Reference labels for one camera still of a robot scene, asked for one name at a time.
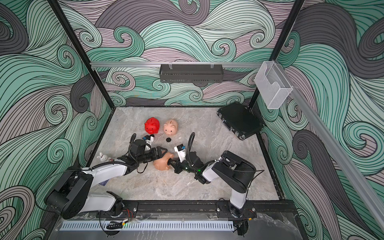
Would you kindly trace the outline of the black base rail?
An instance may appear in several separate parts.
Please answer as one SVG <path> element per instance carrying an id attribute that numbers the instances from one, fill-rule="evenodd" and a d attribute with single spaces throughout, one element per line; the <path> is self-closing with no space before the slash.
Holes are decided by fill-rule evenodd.
<path id="1" fill-rule="evenodd" d="M 145 214 L 213 214 L 218 218 L 249 219 L 256 218 L 258 213 L 292 213 L 297 215 L 293 201 L 246 201 L 242 209 L 236 210 L 225 200 L 186 200 L 186 201 L 128 201 L 124 200 L 120 219 L 138 218 Z"/>

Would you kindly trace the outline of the pink piggy bank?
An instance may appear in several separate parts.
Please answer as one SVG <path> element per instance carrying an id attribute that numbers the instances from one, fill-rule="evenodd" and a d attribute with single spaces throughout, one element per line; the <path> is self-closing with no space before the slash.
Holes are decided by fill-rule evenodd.
<path id="1" fill-rule="evenodd" d="M 167 171 L 170 169 L 170 166 L 168 165 L 169 159 L 172 159 L 174 157 L 174 154 L 172 153 L 165 153 L 164 156 L 160 159 L 157 159 L 154 161 L 155 169 L 159 171 Z"/>
<path id="2" fill-rule="evenodd" d="M 178 132 L 178 122 L 176 120 L 168 120 L 165 124 L 164 124 L 164 133 L 167 135 L 167 136 L 174 136 L 177 134 Z"/>

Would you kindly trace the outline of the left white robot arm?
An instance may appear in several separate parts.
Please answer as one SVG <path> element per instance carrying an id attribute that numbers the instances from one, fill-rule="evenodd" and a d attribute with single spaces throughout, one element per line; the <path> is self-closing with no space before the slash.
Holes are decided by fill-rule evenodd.
<path id="1" fill-rule="evenodd" d="M 111 191 L 93 194 L 91 188 L 128 175 L 140 164 L 159 160 L 167 152 L 166 148 L 152 147 L 150 140 L 132 140 L 127 153 L 115 160 L 107 160 L 88 169 L 69 167 L 47 193 L 44 203 L 65 220 L 79 213 L 96 211 L 117 218 L 125 208 L 123 199 Z"/>

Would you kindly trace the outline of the clear acrylic wall holder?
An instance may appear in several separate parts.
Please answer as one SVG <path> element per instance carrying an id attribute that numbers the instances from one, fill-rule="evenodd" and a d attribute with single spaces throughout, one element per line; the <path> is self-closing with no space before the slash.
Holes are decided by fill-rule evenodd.
<path id="1" fill-rule="evenodd" d="M 267 109 L 279 109 L 293 90 L 282 65 L 264 61 L 255 77 L 257 88 Z"/>

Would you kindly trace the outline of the pink white bunny toy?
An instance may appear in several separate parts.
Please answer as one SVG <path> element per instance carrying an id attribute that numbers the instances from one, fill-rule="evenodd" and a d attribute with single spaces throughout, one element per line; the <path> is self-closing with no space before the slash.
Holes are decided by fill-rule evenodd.
<path id="1" fill-rule="evenodd" d="M 114 159 L 108 157 L 107 155 L 104 155 L 103 153 L 99 153 L 99 155 L 97 156 L 97 159 L 102 163 L 114 161 Z"/>

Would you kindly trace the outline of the aluminium rail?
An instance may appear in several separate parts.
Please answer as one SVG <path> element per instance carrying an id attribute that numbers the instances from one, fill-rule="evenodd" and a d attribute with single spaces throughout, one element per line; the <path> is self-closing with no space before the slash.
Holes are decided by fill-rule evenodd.
<path id="1" fill-rule="evenodd" d="M 97 61 L 90 62 L 92 68 L 160 68 L 161 65 L 168 65 L 170 68 L 173 65 L 222 65 L 223 68 L 259 68 L 261 63 L 248 62 L 122 62 L 122 61 Z"/>
<path id="2" fill-rule="evenodd" d="M 284 79 L 291 87 L 292 98 L 302 110 L 303 114 L 307 117 L 309 123 L 313 126 L 319 139 L 324 143 L 325 148 L 328 150 L 330 156 L 337 162 L 340 169 L 344 172 L 355 191 L 366 205 L 371 216 L 375 219 L 379 227 L 384 229 L 384 203 L 374 188 L 363 176 L 359 169 L 354 164 L 348 153 L 344 150 L 343 146 L 333 136 L 327 125 L 318 114 L 318 109 L 314 109 L 316 104 L 316 97 L 312 96 L 312 102 L 308 102 L 307 95 L 302 93 L 301 89 L 297 86 L 293 78 L 287 73 L 286 69 L 280 63 L 275 62 L 278 69 L 283 74 Z"/>

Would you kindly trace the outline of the black wall tray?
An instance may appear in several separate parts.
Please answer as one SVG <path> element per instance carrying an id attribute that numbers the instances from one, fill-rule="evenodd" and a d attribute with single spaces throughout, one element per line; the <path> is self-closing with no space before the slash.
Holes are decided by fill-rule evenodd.
<path id="1" fill-rule="evenodd" d="M 221 83 L 224 69 L 222 65 L 161 65 L 159 75 L 162 83 Z"/>

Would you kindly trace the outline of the blue card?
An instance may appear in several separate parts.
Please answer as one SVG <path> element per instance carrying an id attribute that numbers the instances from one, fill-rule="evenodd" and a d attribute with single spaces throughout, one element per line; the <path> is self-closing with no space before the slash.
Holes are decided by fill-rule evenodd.
<path id="1" fill-rule="evenodd" d="M 100 182 L 99 185 L 101 185 L 101 186 L 105 186 L 107 183 L 108 183 L 108 180 L 105 180 L 105 181 L 103 181 L 103 182 Z"/>

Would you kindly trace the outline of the aluminium right rail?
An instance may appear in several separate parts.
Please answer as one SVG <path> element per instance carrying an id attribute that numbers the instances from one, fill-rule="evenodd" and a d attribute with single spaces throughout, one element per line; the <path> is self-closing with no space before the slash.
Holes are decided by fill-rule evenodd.
<path id="1" fill-rule="evenodd" d="M 302 110 L 303 114 L 307 117 L 309 123 L 313 126 L 319 139 L 324 143 L 325 148 L 328 150 L 330 156 L 337 162 L 340 169 L 344 172 L 355 191 L 366 205 L 371 216 L 375 219 L 379 227 L 384 229 L 384 203 L 374 188 L 363 176 L 359 169 L 354 164 L 348 153 L 344 150 L 343 146 L 333 136 L 327 125 L 318 114 L 318 109 L 314 109 L 316 104 L 316 97 L 312 96 L 312 102 L 308 102 L 307 95 L 302 93 L 301 89 L 297 86 L 293 78 L 287 73 L 286 69 L 280 63 L 275 62 L 278 69 L 283 74 L 284 79 L 291 87 L 292 98 Z"/>

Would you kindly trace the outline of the black case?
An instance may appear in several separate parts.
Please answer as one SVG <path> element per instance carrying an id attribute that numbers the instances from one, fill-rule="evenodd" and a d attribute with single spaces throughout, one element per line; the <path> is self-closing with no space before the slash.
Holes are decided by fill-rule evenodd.
<path id="1" fill-rule="evenodd" d="M 238 102 L 218 109 L 217 115 L 223 125 L 242 141 L 257 134 L 263 128 L 261 120 Z"/>

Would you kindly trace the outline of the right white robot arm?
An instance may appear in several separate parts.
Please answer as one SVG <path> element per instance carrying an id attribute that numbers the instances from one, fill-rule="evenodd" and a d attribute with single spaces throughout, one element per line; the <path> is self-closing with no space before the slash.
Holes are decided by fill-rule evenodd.
<path id="1" fill-rule="evenodd" d="M 167 166 L 174 172 L 194 174 L 201 184 L 210 184 L 216 179 L 223 180 L 231 187 L 230 207 L 242 210 L 246 204 L 249 187 L 256 177 L 257 169 L 250 162 L 230 151 L 224 151 L 217 160 L 203 163 L 196 152 L 187 152 L 183 160 L 168 159 Z"/>

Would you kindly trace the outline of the aluminium back rail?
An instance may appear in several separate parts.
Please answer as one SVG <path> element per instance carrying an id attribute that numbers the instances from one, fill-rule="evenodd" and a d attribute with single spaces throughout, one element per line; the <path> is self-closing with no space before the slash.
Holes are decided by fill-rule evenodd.
<path id="1" fill-rule="evenodd" d="M 122 62 L 122 61 L 97 61 L 90 62 L 92 68 L 160 68 L 161 65 L 168 65 L 170 68 L 173 65 L 222 65 L 223 68 L 259 68 L 261 63 L 248 62 Z"/>

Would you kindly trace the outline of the red piggy bank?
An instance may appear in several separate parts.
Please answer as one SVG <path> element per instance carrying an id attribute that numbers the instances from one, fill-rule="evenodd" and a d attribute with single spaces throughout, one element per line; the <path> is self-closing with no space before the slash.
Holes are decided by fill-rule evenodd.
<path id="1" fill-rule="evenodd" d="M 158 119 L 151 117 L 145 122 L 145 131 L 149 134 L 157 134 L 160 129 L 160 122 Z"/>

